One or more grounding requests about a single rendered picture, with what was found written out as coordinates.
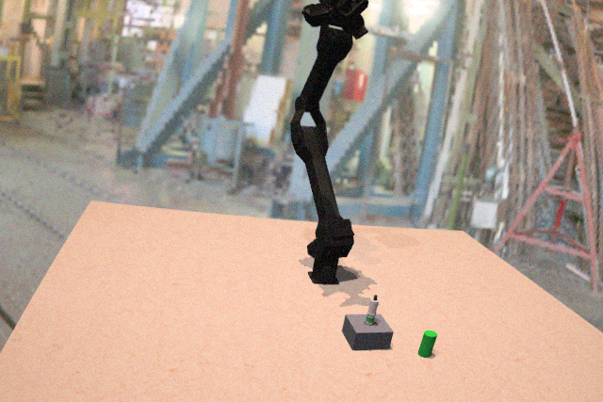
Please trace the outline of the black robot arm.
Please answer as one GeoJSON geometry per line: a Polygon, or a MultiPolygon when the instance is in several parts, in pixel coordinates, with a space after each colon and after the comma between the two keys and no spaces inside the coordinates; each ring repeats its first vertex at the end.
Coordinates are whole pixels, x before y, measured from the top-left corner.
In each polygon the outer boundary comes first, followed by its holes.
{"type": "Polygon", "coordinates": [[[337,207],[325,159],[329,145],[319,101],[334,68],[351,50],[352,36],[358,40],[368,30],[362,14],[353,21],[339,22],[337,9],[321,3],[304,6],[301,14],[310,26],[320,26],[320,32],[316,63],[295,101],[295,114],[290,122],[291,141],[297,156],[305,163],[318,212],[316,239],[307,245],[307,254],[315,259],[313,272],[308,271],[308,276],[314,284],[333,285],[339,284],[335,276],[338,258],[348,256],[354,244],[354,232],[350,221],[340,216],[337,207]],[[310,113],[316,126],[301,125],[304,112],[310,113]]]}

